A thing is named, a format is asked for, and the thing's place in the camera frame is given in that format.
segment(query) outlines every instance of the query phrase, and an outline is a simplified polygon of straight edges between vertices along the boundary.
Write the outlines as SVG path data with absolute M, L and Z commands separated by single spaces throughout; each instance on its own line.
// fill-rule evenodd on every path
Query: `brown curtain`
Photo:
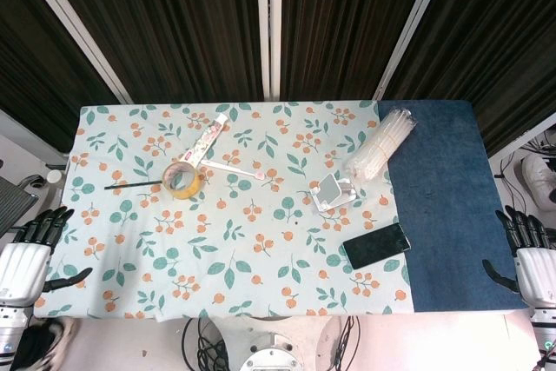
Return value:
M 262 100 L 257 0 L 69 0 L 136 103 Z
M 62 152 L 79 109 L 116 98 L 44 0 L 0 0 L 0 108 Z
M 282 0 L 281 99 L 368 98 L 415 0 Z
M 556 0 L 432 0 L 384 99 L 463 99 L 489 155 L 556 111 Z

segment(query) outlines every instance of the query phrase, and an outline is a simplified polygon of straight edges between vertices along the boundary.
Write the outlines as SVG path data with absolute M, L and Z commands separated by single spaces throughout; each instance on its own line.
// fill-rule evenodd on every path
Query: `phone screen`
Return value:
M 411 248 L 399 223 L 357 236 L 343 243 L 354 269 L 384 260 Z

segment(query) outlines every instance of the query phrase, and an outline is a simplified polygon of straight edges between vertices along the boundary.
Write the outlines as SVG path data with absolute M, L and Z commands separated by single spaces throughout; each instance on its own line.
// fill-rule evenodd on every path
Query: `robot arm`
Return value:
M 521 294 L 531 309 L 531 323 L 539 346 L 541 360 L 533 371 L 556 370 L 556 236 L 549 233 L 534 216 L 506 206 L 508 217 L 500 211 L 496 215 L 506 230 L 512 251 L 516 280 L 501 276 L 489 260 L 483 267 L 494 281 Z
M 42 292 L 82 281 L 92 268 L 68 279 L 45 282 L 48 261 L 73 209 L 47 210 L 25 224 L 0 255 L 0 370 L 10 369 L 33 304 Z

